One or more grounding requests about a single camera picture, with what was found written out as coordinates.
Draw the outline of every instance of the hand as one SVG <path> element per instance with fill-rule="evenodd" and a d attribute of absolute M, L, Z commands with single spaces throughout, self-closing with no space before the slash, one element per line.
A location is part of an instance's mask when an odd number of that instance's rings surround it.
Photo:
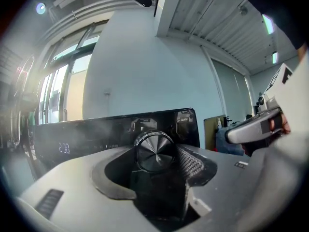
<path fill-rule="evenodd" d="M 285 117 L 284 114 L 281 114 L 281 117 L 282 117 L 283 133 L 284 134 L 289 134 L 291 132 L 290 125 L 289 125 L 288 121 L 286 120 L 286 117 Z M 271 131 L 275 130 L 275 121 L 273 119 L 271 119 L 269 121 L 269 127 L 270 127 Z"/>

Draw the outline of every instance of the window frame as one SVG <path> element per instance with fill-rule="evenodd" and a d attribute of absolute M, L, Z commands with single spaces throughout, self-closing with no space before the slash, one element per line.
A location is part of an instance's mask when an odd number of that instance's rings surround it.
<path fill-rule="evenodd" d="M 92 23 L 86 27 L 83 27 L 73 33 L 70 33 L 69 35 L 67 35 L 66 37 L 61 38 L 61 40 L 59 40 L 57 43 L 55 43 L 54 45 L 52 45 L 50 47 L 50 49 L 48 50 L 48 53 L 46 55 L 46 57 L 44 58 L 44 64 L 46 64 L 45 67 L 42 67 L 39 70 L 39 75 L 38 75 L 38 79 L 37 79 L 37 94 L 41 95 L 41 91 L 42 91 L 42 84 L 44 81 L 44 78 L 50 74 L 52 74 L 51 76 L 51 81 L 49 82 L 48 87 L 46 87 L 46 92 L 44 93 L 44 96 L 49 97 L 50 96 L 50 92 L 52 89 L 52 83 L 55 77 L 55 73 L 58 69 L 62 68 L 65 65 L 68 65 L 66 73 L 64 75 L 64 80 L 63 80 L 63 84 L 61 87 L 61 92 L 60 92 L 60 96 L 59 96 L 59 122 L 61 121 L 65 121 L 66 119 L 66 115 L 64 114 L 64 101 L 65 101 L 65 92 L 67 91 L 67 86 L 68 86 L 68 79 L 69 79 L 69 75 L 72 72 L 75 60 L 77 60 L 78 58 L 82 58 L 84 56 L 90 55 L 92 54 L 95 45 L 97 44 L 95 43 L 91 43 L 88 45 L 83 46 L 84 42 L 88 39 L 89 35 L 92 34 L 92 32 L 95 30 L 96 26 L 101 25 L 101 24 L 106 24 L 108 22 L 108 20 L 104 20 L 104 21 L 100 21 L 97 23 Z M 61 47 L 61 44 L 64 42 L 64 40 L 67 37 L 71 37 L 72 35 L 79 33 L 80 31 L 85 30 L 85 33 L 83 34 L 83 36 L 81 37 L 81 39 L 79 40 L 77 47 L 74 51 L 61 56 L 60 58 L 56 59 L 53 61 L 53 58 L 55 57 L 55 53 L 57 52 L 57 50 Z M 35 112 L 35 123 L 36 125 L 39 124 L 39 112 L 42 112 L 42 121 L 44 121 L 44 117 L 45 117 L 45 122 L 43 122 L 42 124 L 48 124 L 48 109 L 49 109 L 49 99 L 46 100 L 46 105 L 45 105 L 45 111 L 44 111 L 44 105 L 42 106 L 42 109 L 40 111 L 40 102 L 38 102 L 37 105 L 37 109 Z"/>

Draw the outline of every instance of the digital display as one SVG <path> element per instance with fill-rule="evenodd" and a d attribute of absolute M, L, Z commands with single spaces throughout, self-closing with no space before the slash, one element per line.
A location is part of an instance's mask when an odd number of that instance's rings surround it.
<path fill-rule="evenodd" d="M 33 129 L 33 142 L 37 158 L 53 168 L 70 159 L 133 145 L 141 133 L 151 129 L 165 132 L 176 144 L 199 147 L 193 109 L 38 125 Z"/>

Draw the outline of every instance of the window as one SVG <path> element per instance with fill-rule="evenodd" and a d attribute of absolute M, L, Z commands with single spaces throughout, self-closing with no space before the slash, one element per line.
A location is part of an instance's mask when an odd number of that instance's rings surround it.
<path fill-rule="evenodd" d="M 97 42 L 99 39 L 99 36 L 96 36 L 96 37 L 93 37 L 93 38 L 90 38 L 88 40 L 85 40 L 85 42 L 83 43 L 82 46 L 85 46 L 85 45 L 89 45 L 89 44 L 92 44 L 92 43 L 95 43 Z"/>
<path fill-rule="evenodd" d="M 227 116 L 233 122 L 244 121 L 247 114 L 252 114 L 252 105 L 245 77 L 230 67 L 212 61 L 220 79 Z"/>
<path fill-rule="evenodd" d="M 48 103 L 48 123 L 59 122 L 59 102 L 62 84 L 68 65 L 56 71 Z"/>
<path fill-rule="evenodd" d="M 84 85 L 90 59 L 91 55 L 87 55 L 77 59 L 74 63 L 64 105 L 68 121 L 83 119 Z"/>
<path fill-rule="evenodd" d="M 52 54 L 40 80 L 39 124 L 83 119 L 86 72 L 94 45 L 104 27 L 104 23 L 89 25 L 52 46 Z M 69 53 L 72 53 L 70 59 L 61 58 Z"/>

